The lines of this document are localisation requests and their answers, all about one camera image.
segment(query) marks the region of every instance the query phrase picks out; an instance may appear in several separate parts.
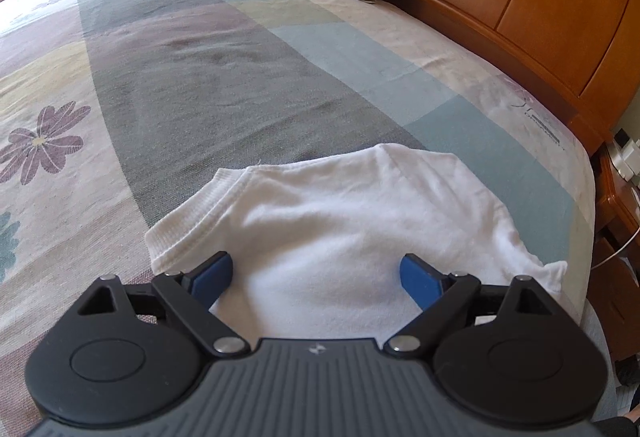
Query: blue gripper pad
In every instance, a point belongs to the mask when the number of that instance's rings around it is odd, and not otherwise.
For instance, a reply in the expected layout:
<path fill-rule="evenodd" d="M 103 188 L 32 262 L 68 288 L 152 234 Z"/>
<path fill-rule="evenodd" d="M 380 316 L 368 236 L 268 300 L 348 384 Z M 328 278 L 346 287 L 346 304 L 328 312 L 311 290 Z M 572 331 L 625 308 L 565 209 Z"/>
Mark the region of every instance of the blue gripper pad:
<path fill-rule="evenodd" d="M 189 293 L 207 309 L 215 303 L 220 295 L 231 285 L 234 275 L 234 263 L 229 255 L 218 258 L 213 263 L 206 261 L 190 273 Z"/>
<path fill-rule="evenodd" d="M 446 291 L 447 276 L 415 255 L 405 255 L 400 261 L 400 282 L 418 307 L 426 310 Z"/>

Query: gray stripe on bedspread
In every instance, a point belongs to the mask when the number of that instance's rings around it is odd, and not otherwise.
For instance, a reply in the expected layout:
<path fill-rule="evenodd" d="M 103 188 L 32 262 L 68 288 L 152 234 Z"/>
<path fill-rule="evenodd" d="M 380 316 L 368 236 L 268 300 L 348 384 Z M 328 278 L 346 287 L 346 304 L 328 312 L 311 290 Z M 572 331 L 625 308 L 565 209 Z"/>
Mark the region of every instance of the gray stripe on bedspread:
<path fill-rule="evenodd" d="M 166 13 L 169 2 L 152 0 L 152 14 L 124 22 L 108 9 L 97 14 L 95 0 L 78 1 L 102 114 L 149 225 L 219 167 L 295 162 L 379 142 L 422 147 L 229 4 L 189 0 L 190 8 Z"/>

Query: floral bedspread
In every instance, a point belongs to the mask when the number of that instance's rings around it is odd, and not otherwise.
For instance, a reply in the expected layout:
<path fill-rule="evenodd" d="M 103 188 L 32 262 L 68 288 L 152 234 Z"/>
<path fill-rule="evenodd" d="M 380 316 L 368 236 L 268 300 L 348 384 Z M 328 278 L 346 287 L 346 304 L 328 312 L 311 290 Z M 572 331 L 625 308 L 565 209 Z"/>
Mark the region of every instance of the floral bedspread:
<path fill-rule="evenodd" d="M 22 377 L 95 277 L 150 278 L 145 231 L 219 167 L 381 142 L 453 152 L 582 312 L 594 184 L 573 135 L 484 60 L 356 0 L 0 3 L 0 436 Z"/>

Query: black circular disc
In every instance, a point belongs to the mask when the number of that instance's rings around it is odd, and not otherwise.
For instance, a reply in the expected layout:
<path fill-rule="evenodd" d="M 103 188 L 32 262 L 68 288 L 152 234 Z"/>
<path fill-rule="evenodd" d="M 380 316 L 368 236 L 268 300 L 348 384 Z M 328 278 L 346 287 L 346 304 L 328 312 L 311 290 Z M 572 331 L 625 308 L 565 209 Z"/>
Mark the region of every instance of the black circular disc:
<path fill-rule="evenodd" d="M 445 392 L 505 427 L 549 429 L 590 417 L 606 366 L 595 347 L 585 348 L 580 329 L 553 316 L 498 319 L 438 347 L 433 368 Z"/>
<path fill-rule="evenodd" d="M 76 349 L 71 368 L 80 377 L 101 383 L 121 381 L 145 363 L 145 351 L 127 340 L 95 340 Z"/>
<path fill-rule="evenodd" d="M 57 337 L 31 354 L 25 379 L 50 417 L 83 427 L 129 425 L 161 413 L 199 376 L 200 354 L 183 335 L 110 316 L 57 327 Z"/>

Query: metal rivet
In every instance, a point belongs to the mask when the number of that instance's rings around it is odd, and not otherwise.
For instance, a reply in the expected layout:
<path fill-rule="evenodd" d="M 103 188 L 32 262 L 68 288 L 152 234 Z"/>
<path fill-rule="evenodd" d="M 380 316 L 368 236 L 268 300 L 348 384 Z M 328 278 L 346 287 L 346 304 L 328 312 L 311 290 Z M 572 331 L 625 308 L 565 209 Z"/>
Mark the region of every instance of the metal rivet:
<path fill-rule="evenodd" d="M 388 343 L 396 352 L 413 352 L 420 348 L 420 340 L 415 336 L 394 336 Z"/>
<path fill-rule="evenodd" d="M 236 354 L 243 351 L 246 346 L 244 340 L 236 337 L 218 338 L 213 343 L 213 348 L 220 354 Z"/>

